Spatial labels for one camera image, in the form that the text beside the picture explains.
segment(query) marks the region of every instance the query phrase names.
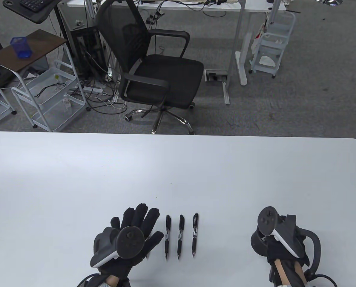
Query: blue cup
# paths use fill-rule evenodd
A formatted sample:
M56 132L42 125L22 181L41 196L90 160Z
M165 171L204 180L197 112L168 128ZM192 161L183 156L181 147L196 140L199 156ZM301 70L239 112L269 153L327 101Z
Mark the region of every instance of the blue cup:
M10 45L15 50L19 59L27 59L32 55L32 50L29 48L26 37L12 38Z

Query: office chair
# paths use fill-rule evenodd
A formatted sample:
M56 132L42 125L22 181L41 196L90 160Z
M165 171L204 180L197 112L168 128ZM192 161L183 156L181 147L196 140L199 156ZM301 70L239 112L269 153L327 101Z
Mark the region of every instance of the office chair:
M135 109L124 119L129 121L135 114L144 117L157 112L151 131L155 134L163 115L167 114L186 125L189 134L193 135L190 123L170 111L170 108L195 106L193 99L202 79L203 64L182 57L190 35L185 31L148 30L133 0L106 0L97 12L96 25L120 65L120 97L126 102L151 106ZM186 43L181 56L147 56L151 37L156 35L184 38Z

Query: chair seat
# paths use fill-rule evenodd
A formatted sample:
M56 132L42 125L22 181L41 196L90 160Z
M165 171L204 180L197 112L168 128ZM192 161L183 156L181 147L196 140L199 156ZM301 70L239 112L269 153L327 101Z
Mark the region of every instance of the chair seat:
M134 74L169 82L170 91L167 94L165 106L187 109L201 83L203 64L184 58L149 55ZM163 97L163 90L157 86L130 82L126 95L129 101L158 104Z

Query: black glove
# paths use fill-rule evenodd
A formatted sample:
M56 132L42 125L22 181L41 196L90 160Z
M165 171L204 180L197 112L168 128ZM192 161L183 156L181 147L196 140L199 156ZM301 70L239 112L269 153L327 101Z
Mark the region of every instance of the black glove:
M124 212L124 217L122 220L122 225L120 226L119 218L113 217L110 221L111 227L121 230L126 226L137 226L141 229L146 239L145 245L141 252L131 259L112 259L107 263L100 266L98 269L101 272L101 275L93 277L88 282L88 287L96 287L103 283L109 275L114 275L120 279L118 286L123 286L128 284L129 279L127 279L128 274L133 266L136 266L140 263L146 255L156 246L163 238L163 233L160 231L155 232L149 239L153 227L159 217L159 210L152 208L149 210L148 207L142 203L137 206L136 210L133 208L128 208ZM96 252L99 246L99 236L96 237L94 241L93 251Z
M304 264L309 266L309 258L305 253L305 246L303 243L305 236L296 235L296 238L303 246L304 256L302 258L294 257L280 241L276 241L273 235L266 237L265 242L267 243L267 262L272 265L276 259L282 259L293 262L298 261L300 266L303 266Z
M270 281L274 283L274 286L280 286L282 284L282 278L279 275L278 269L275 265L275 260L280 259L280 265L290 282L292 287L304 287L304 282L295 270L295 262L298 261L301 266L306 264L309 266L309 258L305 253L305 246L303 241L305 236L296 235L296 238L303 246L304 256L302 258L294 257L282 243L276 241L273 235L265 238L267 243L267 262L271 265Z

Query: black keyboard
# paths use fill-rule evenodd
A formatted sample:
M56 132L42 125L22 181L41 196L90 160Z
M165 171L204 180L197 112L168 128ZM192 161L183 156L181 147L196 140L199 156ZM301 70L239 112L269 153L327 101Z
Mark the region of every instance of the black keyboard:
M52 1L53 0L19 0L19 3L33 12L39 12Z

